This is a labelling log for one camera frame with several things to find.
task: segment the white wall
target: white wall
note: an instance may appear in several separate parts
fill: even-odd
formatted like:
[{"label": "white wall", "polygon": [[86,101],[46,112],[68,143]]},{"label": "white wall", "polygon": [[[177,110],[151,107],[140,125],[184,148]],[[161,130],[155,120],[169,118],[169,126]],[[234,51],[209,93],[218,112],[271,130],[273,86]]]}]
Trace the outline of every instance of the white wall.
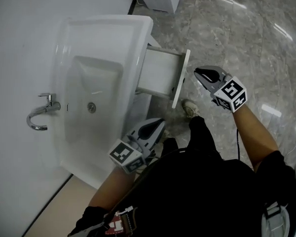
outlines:
[{"label": "white wall", "polygon": [[49,91],[61,19],[127,14],[131,1],[0,0],[0,237],[21,236],[69,176],[50,133],[26,125],[31,109],[45,104],[37,95]]}]

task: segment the red sticker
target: red sticker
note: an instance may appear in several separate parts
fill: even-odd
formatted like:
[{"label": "red sticker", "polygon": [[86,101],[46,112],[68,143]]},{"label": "red sticker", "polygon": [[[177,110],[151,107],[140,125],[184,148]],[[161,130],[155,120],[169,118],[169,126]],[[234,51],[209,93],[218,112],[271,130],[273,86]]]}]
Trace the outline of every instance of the red sticker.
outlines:
[{"label": "red sticker", "polygon": [[105,234],[106,235],[116,235],[124,232],[124,228],[122,225],[122,219],[120,218],[119,211],[117,211],[109,223],[110,229],[108,229]]}]

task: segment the black shirt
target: black shirt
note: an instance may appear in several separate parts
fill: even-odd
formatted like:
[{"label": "black shirt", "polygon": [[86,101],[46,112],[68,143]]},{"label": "black shirt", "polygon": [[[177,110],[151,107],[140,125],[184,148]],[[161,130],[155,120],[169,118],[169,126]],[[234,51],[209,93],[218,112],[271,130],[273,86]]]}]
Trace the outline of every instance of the black shirt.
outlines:
[{"label": "black shirt", "polygon": [[[118,209],[137,208],[134,236],[256,237],[265,204],[285,206],[295,194],[294,171],[278,151],[254,173],[239,160],[177,150],[149,166]],[[106,213],[86,208],[71,234],[101,223]]]}]

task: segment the white sneaker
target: white sneaker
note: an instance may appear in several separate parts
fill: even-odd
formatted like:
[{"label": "white sneaker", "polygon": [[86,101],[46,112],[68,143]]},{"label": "white sneaker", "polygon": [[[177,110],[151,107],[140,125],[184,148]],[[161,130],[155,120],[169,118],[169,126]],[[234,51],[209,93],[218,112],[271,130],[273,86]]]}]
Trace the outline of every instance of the white sneaker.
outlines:
[{"label": "white sneaker", "polygon": [[165,129],[159,143],[163,143],[166,139],[169,139],[169,138],[173,138],[173,137],[171,136],[171,133],[167,129]]},{"label": "white sneaker", "polygon": [[194,104],[191,100],[184,99],[182,101],[182,107],[186,113],[186,117],[192,119],[193,117],[201,116],[199,109],[196,104]]}]

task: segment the black sleeve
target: black sleeve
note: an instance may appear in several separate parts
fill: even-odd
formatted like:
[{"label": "black sleeve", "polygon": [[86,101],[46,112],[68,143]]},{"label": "black sleeve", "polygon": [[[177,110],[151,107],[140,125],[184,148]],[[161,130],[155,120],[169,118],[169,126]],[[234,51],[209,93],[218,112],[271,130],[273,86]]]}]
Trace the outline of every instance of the black sleeve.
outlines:
[{"label": "black sleeve", "polygon": [[101,207],[87,207],[81,219],[79,219],[75,225],[75,228],[68,235],[74,235],[89,227],[95,226],[103,221],[103,217],[108,211]]},{"label": "black sleeve", "polygon": [[286,165],[279,151],[268,155],[257,170],[258,185],[264,202],[283,201],[296,188],[295,171]]},{"label": "black sleeve", "polygon": [[262,202],[271,205],[278,202],[285,206],[292,229],[296,229],[296,177],[279,151],[268,155],[257,170],[259,193]]}]

